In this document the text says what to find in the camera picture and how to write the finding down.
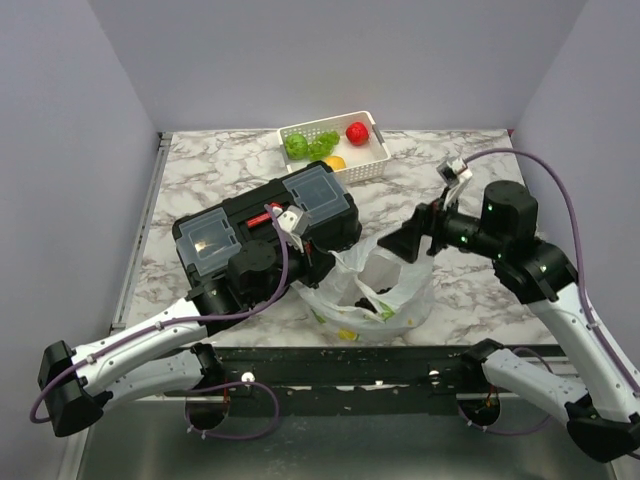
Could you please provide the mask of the white lemon print plastic bag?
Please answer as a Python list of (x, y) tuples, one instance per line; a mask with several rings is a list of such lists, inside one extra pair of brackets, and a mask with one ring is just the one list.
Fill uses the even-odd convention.
[(335, 266), (316, 288), (294, 284), (311, 317), (342, 340), (391, 340), (421, 326), (435, 304), (427, 242), (410, 264), (379, 247), (380, 237), (335, 252)]

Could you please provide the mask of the yellow fake lemon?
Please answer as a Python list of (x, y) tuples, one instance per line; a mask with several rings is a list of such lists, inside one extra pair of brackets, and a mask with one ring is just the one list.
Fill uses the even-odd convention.
[(329, 156), (324, 159), (324, 163), (327, 164), (333, 171), (343, 170), (347, 167), (346, 161), (340, 156)]

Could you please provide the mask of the green fake grape bunch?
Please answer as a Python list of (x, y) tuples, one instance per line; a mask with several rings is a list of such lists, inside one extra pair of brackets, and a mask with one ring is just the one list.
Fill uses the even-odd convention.
[(327, 131), (319, 134), (309, 143), (308, 157), (311, 161), (321, 161), (329, 157), (340, 141), (337, 131)]

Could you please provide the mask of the green fake guava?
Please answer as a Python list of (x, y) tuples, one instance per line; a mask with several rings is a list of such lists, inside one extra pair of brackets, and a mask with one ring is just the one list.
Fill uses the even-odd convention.
[(286, 154), (290, 160), (304, 160), (308, 156), (309, 144), (304, 135), (293, 133), (284, 139)]

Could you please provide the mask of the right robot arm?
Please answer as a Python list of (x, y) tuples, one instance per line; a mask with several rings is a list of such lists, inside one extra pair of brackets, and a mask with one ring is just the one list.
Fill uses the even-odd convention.
[(423, 237), (428, 255), (447, 247), (491, 260), (494, 274), (540, 319), (579, 378), (570, 381), (532, 365), (509, 348), (483, 340), (467, 350), (460, 379), (469, 390), (489, 385), (515, 393), (562, 423), (590, 458), (607, 463), (639, 450), (639, 396), (614, 363), (619, 346), (580, 301), (578, 272), (557, 246), (536, 236), (538, 203), (514, 181), (490, 183), (474, 218), (439, 197), (419, 204), (380, 247), (413, 263)]

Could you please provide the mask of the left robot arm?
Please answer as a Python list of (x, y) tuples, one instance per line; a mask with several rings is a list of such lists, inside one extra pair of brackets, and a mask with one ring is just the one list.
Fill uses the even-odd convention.
[(43, 352), (30, 411), (64, 438), (120, 403), (171, 391), (214, 393), (224, 375), (204, 340), (265, 310), (300, 282), (315, 287), (335, 264), (335, 248), (305, 237), (253, 239), (207, 274), (187, 268), (187, 296), (119, 333), (77, 347), (60, 340)]

